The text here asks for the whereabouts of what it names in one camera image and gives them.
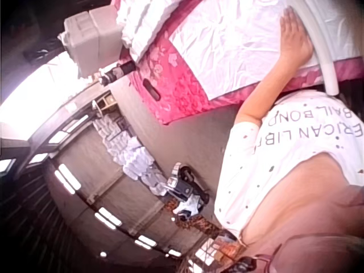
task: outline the stacked white bags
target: stacked white bags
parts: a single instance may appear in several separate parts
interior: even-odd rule
[[[164,22],[181,0],[121,1],[117,23],[123,27],[122,40],[135,62],[147,51]]]
[[[164,196],[167,179],[154,167],[154,158],[138,139],[135,136],[131,138],[127,131],[121,131],[115,122],[118,117],[105,115],[93,122],[108,153],[118,165],[123,166],[127,176],[133,180],[140,178],[154,195]]]

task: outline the white plastic container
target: white plastic container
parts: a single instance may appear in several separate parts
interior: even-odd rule
[[[115,6],[84,11],[64,21],[64,47],[78,65],[79,76],[88,77],[119,59],[122,27]]]

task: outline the glasses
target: glasses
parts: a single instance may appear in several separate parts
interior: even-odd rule
[[[223,273],[253,272],[259,261],[266,264],[264,273],[364,272],[364,240],[336,234],[298,235],[272,255],[243,257]]]

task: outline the pink fabric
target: pink fabric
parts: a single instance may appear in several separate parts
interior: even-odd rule
[[[168,40],[176,27],[201,1],[185,0],[180,4],[169,20],[165,22],[156,39],[139,62],[138,71],[129,74],[129,79],[139,92],[143,102],[163,124],[218,107],[240,104],[258,84],[245,86],[235,92],[211,101],[208,100],[197,78]],[[118,8],[120,0],[112,0],[111,4]],[[121,62],[127,60],[130,60],[130,56],[124,52],[121,55]],[[364,62],[361,57],[336,61],[335,69],[339,81],[364,77]],[[143,86],[145,78],[159,92],[160,101],[155,101]],[[284,92],[322,83],[319,67],[310,67],[302,69],[299,75],[289,82]]]

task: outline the window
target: window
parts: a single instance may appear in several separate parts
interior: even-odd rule
[[[216,253],[216,249],[212,248],[214,240],[209,238],[203,246],[195,253],[196,257],[203,261],[207,266],[210,266],[212,262],[215,260],[214,255]]]
[[[169,254],[176,256],[176,257],[181,257],[181,252],[178,252],[176,250],[171,249],[169,252]]]
[[[58,180],[63,184],[63,186],[68,190],[70,194],[74,194],[75,190],[71,187],[71,185],[68,184],[68,182],[65,180],[65,178],[61,175],[61,173],[57,170],[55,171],[55,175],[58,178]]]
[[[150,246],[156,246],[157,243],[155,241],[153,241],[152,239],[149,239],[143,235],[140,235],[139,238],[138,238],[140,241],[150,245]]]
[[[79,125],[81,125],[83,123],[83,121],[85,121],[86,119],[88,119],[88,115],[84,115],[82,118],[80,118],[78,121],[76,121],[70,128],[67,129],[67,132],[70,133],[72,132],[75,128],[79,127]]]
[[[142,243],[141,241],[135,240],[135,243],[136,243],[138,246],[142,246],[142,247],[144,247],[145,249],[151,249],[151,247],[150,247],[149,245],[146,245],[145,243]]]
[[[199,267],[197,264],[195,264],[193,261],[188,260],[188,263],[191,265],[188,267],[188,269],[192,272],[192,273],[202,273],[203,270],[201,267]]]
[[[97,219],[99,219],[101,222],[103,222],[107,227],[109,227],[109,228],[111,228],[113,230],[116,229],[116,227],[112,223],[110,223],[108,220],[103,218],[103,216],[101,216],[98,212],[95,212],[95,217]]]
[[[98,212],[100,212],[106,219],[108,219],[111,223],[113,223],[115,226],[120,226],[122,224],[122,222],[116,218],[115,216],[113,216],[107,209],[105,209],[104,207],[102,207],[101,209],[98,210]]]
[[[30,161],[29,164],[33,164],[33,163],[40,163],[42,162],[44,159],[46,159],[46,157],[48,156],[48,154],[37,154],[35,155]]]
[[[67,137],[68,134],[63,131],[57,132],[50,140],[49,144],[59,144],[65,137]]]
[[[0,160],[0,173],[6,174],[10,170],[11,166],[14,164],[15,159],[4,159]]]
[[[59,166],[59,170],[61,171],[61,173],[63,174],[63,176],[67,179],[68,183],[70,183],[71,186],[75,190],[78,190],[78,189],[81,188],[80,182],[78,182],[78,180],[73,176],[73,174],[71,174],[71,172],[69,171],[69,169],[66,167],[65,164],[61,164]]]
[[[27,77],[0,106],[0,122],[12,128],[9,138],[29,137],[66,101],[86,88],[67,52]],[[19,115],[21,109],[26,115]]]

